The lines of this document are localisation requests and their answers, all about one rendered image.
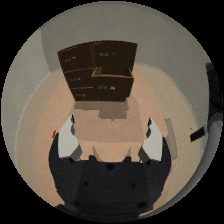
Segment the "dark brown wooden drawer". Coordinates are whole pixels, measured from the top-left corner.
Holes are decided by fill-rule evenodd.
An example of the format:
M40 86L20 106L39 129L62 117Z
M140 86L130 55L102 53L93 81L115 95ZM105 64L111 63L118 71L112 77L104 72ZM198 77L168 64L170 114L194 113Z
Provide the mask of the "dark brown wooden drawer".
M82 86L93 86L92 84L92 74L93 67L91 68L81 68L76 70L66 71L65 75L68 83L71 87L82 87Z
M134 82L130 68L123 67L96 67L91 78L94 95L105 97L129 98Z
M91 44L87 44L60 53L64 71L79 67L93 66L91 49Z
M125 97L105 97L105 96L100 96L99 100L100 101L124 101Z
M114 65L131 67L134 46L124 43L94 44L95 66ZM116 57L117 56L117 57Z
M94 95L93 87L72 88L71 90L76 100L98 100Z

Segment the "brown wooden chest of drawers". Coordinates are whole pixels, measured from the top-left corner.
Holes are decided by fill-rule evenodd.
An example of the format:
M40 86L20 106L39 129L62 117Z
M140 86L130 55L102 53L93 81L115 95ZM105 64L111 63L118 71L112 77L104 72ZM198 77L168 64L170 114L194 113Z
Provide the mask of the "brown wooden chest of drawers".
M132 64L131 64L131 67L126 67L126 66L114 66L114 65L98 65L98 66L95 66L95 55L94 55L94 44L97 44L97 43L124 43L124 44L129 44L129 45L133 45L134 46L134 54L133 54L133 60L132 60ZM77 46L82 46L83 44L87 45L87 44L91 44L91 48L92 48L92 60L93 60L93 66L86 66L86 67L79 67L79 68L74 68L74 69L69 69L69 70L65 70L63 69L63 66L62 66L62 62L61 62L61 58L60 58L60 53L63 52L63 51L66 51L66 49L71 49L71 48L74 48L74 47L77 47ZM65 76L65 79L66 79L66 82L69 86L69 89L73 95L73 92L72 92L72 88L82 88L82 87L93 87L93 86L82 86L82 87L71 87L70 88L70 85L68 83L68 80L66 78L66 75L65 75L65 72L66 71L70 71L70 70L75 70L75 69L81 69L81 68L89 68L89 67L93 67L93 70L95 70L96 67L123 67L123 68L130 68L131 71L133 71L133 66L134 66L134 61L135 61L135 56L136 56L136 50L137 50L137 43L132 43L132 42L126 42L126 41L115 41L115 40L103 40L103 41L92 41L92 42L86 42L86 43L81 43L81 44L77 44L77 45L74 45L74 46L71 46L71 47L68 47L68 48L65 48L63 50L60 50L58 51L58 57L59 57L59 61L60 61L60 65L61 65L61 68L62 68L62 71L63 71L63 74ZM73 95L74 97L74 95ZM98 100L76 100L75 97L75 101L100 101L99 100L99 97L97 97Z

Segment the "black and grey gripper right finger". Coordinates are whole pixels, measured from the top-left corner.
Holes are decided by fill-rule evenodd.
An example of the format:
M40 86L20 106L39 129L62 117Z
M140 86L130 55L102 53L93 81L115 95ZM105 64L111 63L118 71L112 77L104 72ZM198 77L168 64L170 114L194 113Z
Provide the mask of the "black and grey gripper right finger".
M157 173L159 179L158 193L161 193L170 172L171 155L165 137L152 118L149 118L147 126L147 139L144 140L138 152L139 162L149 165Z

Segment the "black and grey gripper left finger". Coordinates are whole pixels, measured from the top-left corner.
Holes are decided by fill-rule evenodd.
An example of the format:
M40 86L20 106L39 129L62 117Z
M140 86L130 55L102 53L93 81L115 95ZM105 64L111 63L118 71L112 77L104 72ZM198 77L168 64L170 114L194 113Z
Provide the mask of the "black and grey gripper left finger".
M49 151L49 168L57 190L60 190L60 176L63 169L70 163L81 160L82 149L74 136L74 123L73 115L70 115L56 133Z

